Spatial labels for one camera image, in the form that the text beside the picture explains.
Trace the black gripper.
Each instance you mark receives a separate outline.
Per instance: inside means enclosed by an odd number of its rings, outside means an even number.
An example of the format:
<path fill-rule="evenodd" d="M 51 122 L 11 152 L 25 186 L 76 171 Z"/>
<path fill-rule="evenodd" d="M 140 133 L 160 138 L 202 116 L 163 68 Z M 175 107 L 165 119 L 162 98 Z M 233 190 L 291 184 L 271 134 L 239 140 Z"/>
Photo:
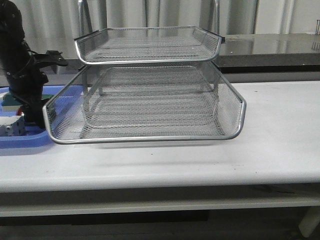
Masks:
<path fill-rule="evenodd" d="M 45 128 L 43 107 L 50 98 L 42 100 L 43 86 L 48 82 L 41 68 L 57 65 L 65 67 L 68 62 L 57 50 L 48 50 L 45 54 L 30 54 L 25 49 L 7 49 L 4 51 L 4 72 L 9 91 L 24 112 L 24 121 Z"/>

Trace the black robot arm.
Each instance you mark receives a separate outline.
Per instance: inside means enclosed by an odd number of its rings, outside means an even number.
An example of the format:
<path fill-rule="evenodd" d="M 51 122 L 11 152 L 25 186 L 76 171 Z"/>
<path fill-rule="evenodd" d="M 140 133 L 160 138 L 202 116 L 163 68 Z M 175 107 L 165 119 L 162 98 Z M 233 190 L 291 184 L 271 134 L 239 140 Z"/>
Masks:
<path fill-rule="evenodd" d="M 0 2 L 0 69 L 5 73 L 9 92 L 19 103 L 28 122 L 45 128 L 43 86 L 49 81 L 42 68 L 66 67 L 68 62 L 57 50 L 39 54 L 25 41 L 21 11 L 10 0 Z"/>

